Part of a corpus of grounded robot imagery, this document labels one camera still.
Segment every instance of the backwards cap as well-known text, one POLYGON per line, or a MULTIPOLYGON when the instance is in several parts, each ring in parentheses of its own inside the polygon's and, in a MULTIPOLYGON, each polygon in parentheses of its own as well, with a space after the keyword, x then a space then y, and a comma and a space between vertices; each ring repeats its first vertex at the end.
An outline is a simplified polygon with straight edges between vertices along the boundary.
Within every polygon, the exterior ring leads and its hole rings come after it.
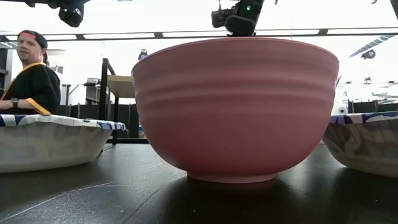
POLYGON ((46 48, 48 47, 47 41, 46 41, 46 39, 44 38, 44 36, 43 36, 42 34, 36 32, 36 31, 24 30, 24 31, 22 31, 22 32, 20 32, 20 33, 18 34, 18 37, 20 37, 20 36, 22 36, 22 35, 27 36, 27 37, 31 37, 31 38, 35 39, 35 40, 37 41, 37 43, 39 43, 39 45, 40 45, 42 48, 45 48, 45 49, 46 49, 46 48))

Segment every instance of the yellow strap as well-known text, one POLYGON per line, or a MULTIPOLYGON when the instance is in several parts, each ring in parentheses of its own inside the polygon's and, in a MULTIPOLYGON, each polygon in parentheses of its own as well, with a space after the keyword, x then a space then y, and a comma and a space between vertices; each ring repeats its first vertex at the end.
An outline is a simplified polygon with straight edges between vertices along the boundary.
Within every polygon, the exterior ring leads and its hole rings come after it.
POLYGON ((34 108, 37 112, 40 114, 51 114, 48 110, 46 110, 42 105, 38 104, 35 100, 32 98, 26 99, 34 108))
MULTIPOLYGON (((18 73, 18 75, 21 74, 22 72, 26 71, 28 68, 32 68, 33 66, 36 66, 36 65, 45 65, 45 64, 44 64, 43 62, 35 62, 35 63, 32 63, 32 64, 29 64, 29 65, 27 65, 24 69, 22 69, 22 70, 18 73)), ((14 80, 15 80, 15 79, 13 79, 13 80, 11 81, 10 85, 8 85, 6 91, 4 91, 4 93, 2 94, 2 97, 0 98, 0 100, 4 99, 4 97, 6 97, 6 94, 7 94, 8 90, 10 89, 12 83, 14 83, 14 80)))

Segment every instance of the wooden table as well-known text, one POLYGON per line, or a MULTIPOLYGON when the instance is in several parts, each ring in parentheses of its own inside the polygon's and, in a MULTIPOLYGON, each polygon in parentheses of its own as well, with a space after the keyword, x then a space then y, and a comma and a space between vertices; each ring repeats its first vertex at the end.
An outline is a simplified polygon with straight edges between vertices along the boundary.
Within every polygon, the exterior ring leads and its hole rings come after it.
POLYGON ((106 148, 80 166, 0 174, 0 183, 1 224, 398 223, 398 179, 348 169, 324 145, 259 184, 189 179, 146 144, 106 148))
POLYGON ((134 85, 130 76, 108 75, 108 88, 115 98, 134 99, 134 85))

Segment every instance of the bowl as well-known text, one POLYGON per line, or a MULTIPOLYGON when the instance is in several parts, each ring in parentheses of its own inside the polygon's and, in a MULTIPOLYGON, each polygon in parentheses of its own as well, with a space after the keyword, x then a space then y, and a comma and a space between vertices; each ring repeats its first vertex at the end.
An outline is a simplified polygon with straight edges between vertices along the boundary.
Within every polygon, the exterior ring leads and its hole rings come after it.
POLYGON ((56 115, 0 115, 0 173, 54 169, 95 160, 122 123, 56 115))
POLYGON ((323 142, 347 167, 398 177, 398 111, 332 116, 323 142))
POLYGON ((132 79, 160 157, 194 179, 249 183, 297 165, 320 142, 338 67, 314 45, 233 37, 151 54, 132 79))

